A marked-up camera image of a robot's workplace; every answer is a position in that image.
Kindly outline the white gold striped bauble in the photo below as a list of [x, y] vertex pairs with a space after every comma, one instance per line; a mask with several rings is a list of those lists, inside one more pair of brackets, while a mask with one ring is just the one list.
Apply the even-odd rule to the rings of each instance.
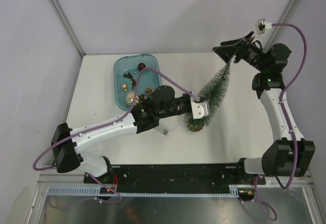
[[129, 92], [125, 97], [125, 103], [131, 106], [133, 102], [138, 104], [140, 102], [139, 96], [136, 96], [134, 92]]

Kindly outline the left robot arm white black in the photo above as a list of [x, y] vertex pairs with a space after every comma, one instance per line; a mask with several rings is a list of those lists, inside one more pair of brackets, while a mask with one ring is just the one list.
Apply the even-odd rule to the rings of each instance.
[[176, 98], [174, 89], [163, 85], [121, 117], [83, 128], [69, 128], [67, 123], [60, 124], [51, 141], [56, 170], [61, 174], [80, 170], [93, 175], [101, 183], [107, 183], [113, 176], [108, 158], [95, 156], [87, 152], [87, 148], [112, 138], [151, 130], [159, 126], [161, 119], [182, 114], [194, 119], [208, 116], [208, 99], [188, 94]]

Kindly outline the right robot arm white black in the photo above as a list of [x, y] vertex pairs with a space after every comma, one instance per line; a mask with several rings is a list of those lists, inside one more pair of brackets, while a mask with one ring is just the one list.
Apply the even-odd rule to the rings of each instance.
[[289, 179], [302, 177], [312, 160], [315, 145], [300, 132], [287, 103], [282, 71], [291, 50], [277, 43], [263, 51], [253, 34], [222, 42], [212, 49], [226, 64], [243, 60], [258, 70], [252, 89], [266, 110], [273, 133], [274, 142], [262, 157], [241, 159], [243, 166], [236, 169], [235, 179], [247, 184], [254, 174]]

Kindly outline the clear light string battery box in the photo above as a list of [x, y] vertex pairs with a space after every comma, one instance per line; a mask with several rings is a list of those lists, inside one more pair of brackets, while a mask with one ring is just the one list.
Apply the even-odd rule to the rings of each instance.
[[166, 129], [166, 128], [161, 128], [161, 127], [157, 127], [156, 129], [155, 129], [157, 132], [159, 132], [159, 133], [161, 133], [162, 135], [168, 135], [168, 133], [169, 133], [169, 130], [168, 129]]

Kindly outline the small green christmas tree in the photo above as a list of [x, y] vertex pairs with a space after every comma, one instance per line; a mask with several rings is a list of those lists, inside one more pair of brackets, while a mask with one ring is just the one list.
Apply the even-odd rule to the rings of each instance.
[[226, 64], [215, 76], [199, 91], [199, 95], [208, 98], [209, 115], [194, 119], [191, 115], [184, 118], [185, 125], [190, 132], [199, 132], [204, 126], [209, 126], [217, 109], [220, 107], [227, 93], [230, 80], [231, 64]]

